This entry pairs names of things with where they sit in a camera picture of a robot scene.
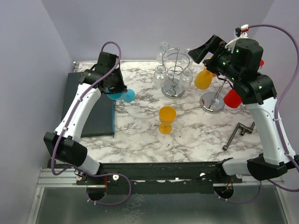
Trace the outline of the blue plastic wine glass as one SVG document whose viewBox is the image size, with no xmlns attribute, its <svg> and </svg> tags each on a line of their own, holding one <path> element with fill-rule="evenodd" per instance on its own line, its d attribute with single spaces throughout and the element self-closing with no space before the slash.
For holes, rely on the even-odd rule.
<svg viewBox="0 0 299 224">
<path fill-rule="evenodd" d="M 127 103 L 132 102 L 135 99 L 135 92 L 132 89 L 127 89 L 125 92 L 106 94 L 112 100 L 123 100 Z"/>
</svg>

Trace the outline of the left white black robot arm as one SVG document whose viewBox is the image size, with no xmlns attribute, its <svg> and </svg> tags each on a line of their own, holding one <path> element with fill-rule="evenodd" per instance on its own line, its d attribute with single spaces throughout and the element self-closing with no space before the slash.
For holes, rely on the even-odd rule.
<svg viewBox="0 0 299 224">
<path fill-rule="evenodd" d="M 124 84 L 120 70 L 120 56 L 101 51 L 98 62 L 82 74 L 73 102 L 54 132 L 44 135 L 44 143 L 51 155 L 51 170 L 54 175 L 56 160 L 70 164 L 86 172 L 93 184 L 103 181 L 100 162 L 89 156 L 87 148 L 80 144 L 84 125 L 93 107 L 102 95 L 112 100 L 134 100 L 132 90 Z"/>
</svg>

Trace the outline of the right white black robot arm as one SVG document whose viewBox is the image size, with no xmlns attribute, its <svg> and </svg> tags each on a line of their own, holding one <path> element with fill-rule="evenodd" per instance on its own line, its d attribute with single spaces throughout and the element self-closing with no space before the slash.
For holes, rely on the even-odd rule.
<svg viewBox="0 0 299 224">
<path fill-rule="evenodd" d="M 299 156 L 291 147 L 278 112 L 277 92 L 272 79 L 258 72 L 263 48 L 256 40 L 236 38 L 232 49 L 213 35 L 206 43 L 188 52 L 195 63 L 224 75 L 249 110 L 257 128 L 263 152 L 251 159 L 227 159 L 216 169 L 215 178 L 227 182 L 232 175 L 250 175 L 259 181 L 277 178 L 299 168 Z"/>
</svg>

